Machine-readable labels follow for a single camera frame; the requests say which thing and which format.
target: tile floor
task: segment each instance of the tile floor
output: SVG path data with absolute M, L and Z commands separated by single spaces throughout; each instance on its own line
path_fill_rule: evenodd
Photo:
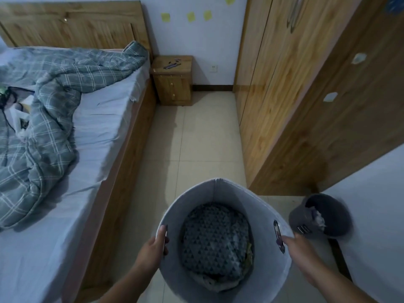
M 246 185 L 235 97 L 232 92 L 195 92 L 192 106 L 158 106 L 144 159 L 134 187 L 112 269 L 114 280 L 134 263 L 143 243 L 154 234 L 174 199 L 193 185 L 225 177 Z M 262 196 L 284 218 L 301 197 Z M 327 242 L 315 242 L 321 257 L 336 269 Z M 159 273 L 141 303 L 180 303 Z M 276 303 L 325 302 L 294 267 L 274 300 Z

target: bed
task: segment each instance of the bed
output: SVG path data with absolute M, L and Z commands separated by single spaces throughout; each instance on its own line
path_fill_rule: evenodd
M 77 161 L 21 226 L 0 232 L 0 301 L 95 300 L 111 285 L 110 266 L 156 103 L 141 4 L 1 4 L 0 34 L 10 47 L 118 50 L 137 40 L 149 50 L 149 60 L 132 75 L 82 95 L 73 115 Z M 7 50 L 0 64 L 16 53 Z

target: wooden headboard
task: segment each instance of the wooden headboard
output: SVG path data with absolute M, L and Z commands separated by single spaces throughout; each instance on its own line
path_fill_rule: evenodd
M 121 49 L 132 40 L 152 55 L 140 1 L 0 3 L 9 47 Z

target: white laundry basket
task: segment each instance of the white laundry basket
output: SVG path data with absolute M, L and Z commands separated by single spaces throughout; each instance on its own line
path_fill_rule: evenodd
M 198 205 L 223 203 L 245 215 L 252 235 L 254 261 L 247 276 L 234 289 L 215 293 L 195 282 L 182 267 L 180 232 L 185 218 Z M 269 204 L 238 184 L 213 178 L 180 195 L 165 213 L 160 225 L 168 225 L 169 255 L 160 271 L 171 290 L 188 303 L 269 303 L 283 286 L 289 273 L 290 259 L 286 246 L 276 244 L 274 222 L 282 235 L 293 236 L 286 221 Z

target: mattress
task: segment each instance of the mattress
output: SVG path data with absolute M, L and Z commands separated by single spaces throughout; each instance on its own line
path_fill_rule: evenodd
M 16 56 L 18 49 L 6 50 L 0 65 Z M 0 232 L 0 302 L 61 301 L 98 189 L 125 140 L 133 107 L 141 104 L 133 102 L 141 98 L 149 68 L 147 61 L 126 79 L 82 95 L 73 115 L 75 163 L 24 223 Z

